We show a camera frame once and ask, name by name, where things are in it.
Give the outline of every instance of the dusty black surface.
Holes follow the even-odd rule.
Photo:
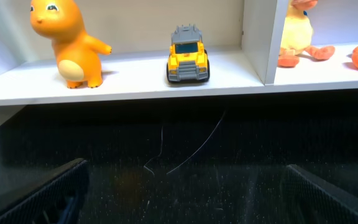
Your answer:
[[[288,164],[358,197],[358,90],[28,106],[0,127],[0,194],[78,157],[79,223],[286,223]]]

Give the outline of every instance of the white shelf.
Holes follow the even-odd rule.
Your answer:
[[[104,82],[99,88],[68,89],[54,61],[25,63],[0,75],[0,106],[82,101],[169,98],[252,93],[263,88],[241,50],[210,52],[208,83],[170,85],[165,52],[113,55],[104,58]]]
[[[316,90],[319,90],[324,83],[335,85],[348,82],[350,87],[358,88],[358,69],[351,59],[357,46],[358,44],[335,45],[334,56],[322,62],[317,62],[304,53],[296,68],[277,68],[274,85],[314,84]]]

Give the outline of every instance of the scratch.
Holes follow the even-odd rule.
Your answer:
[[[177,170],[179,167],[181,167],[185,162],[187,162],[189,159],[191,159],[207,142],[208,140],[211,138],[211,136],[214,134],[214,132],[217,130],[217,128],[219,127],[219,125],[221,124],[223,118],[225,117],[227,113],[227,109],[224,110],[221,119],[219,120],[219,122],[216,124],[215,128],[212,130],[212,133],[208,136],[208,138],[205,140],[205,142],[189,157],[187,158],[185,161],[183,161],[179,166],[177,166],[176,168],[174,168],[173,170],[171,170],[170,172],[167,172],[167,175],[172,173],[173,171]]]
[[[146,169],[146,170],[148,170],[148,171],[150,171],[150,172],[153,174],[153,176],[155,176],[154,172],[153,172],[152,170],[150,170],[149,168],[147,168],[146,165],[147,165],[149,162],[151,162],[153,159],[155,159],[155,158],[157,158],[157,157],[160,157],[161,154],[162,154],[163,130],[164,130],[164,126],[161,127],[161,146],[160,146],[160,154],[159,154],[158,156],[155,156],[155,157],[151,158],[151,159],[150,159],[148,162],[146,162],[146,164],[144,164],[144,166],[143,166],[143,168]]]

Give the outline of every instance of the toy arm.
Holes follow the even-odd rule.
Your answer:
[[[91,47],[92,50],[99,54],[111,54],[112,48],[94,37],[88,36],[86,43],[89,45],[89,47]]]

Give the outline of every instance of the toy vehicle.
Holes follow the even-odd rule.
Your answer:
[[[167,79],[170,83],[209,80],[208,54],[201,31],[195,25],[177,27],[172,34]]]

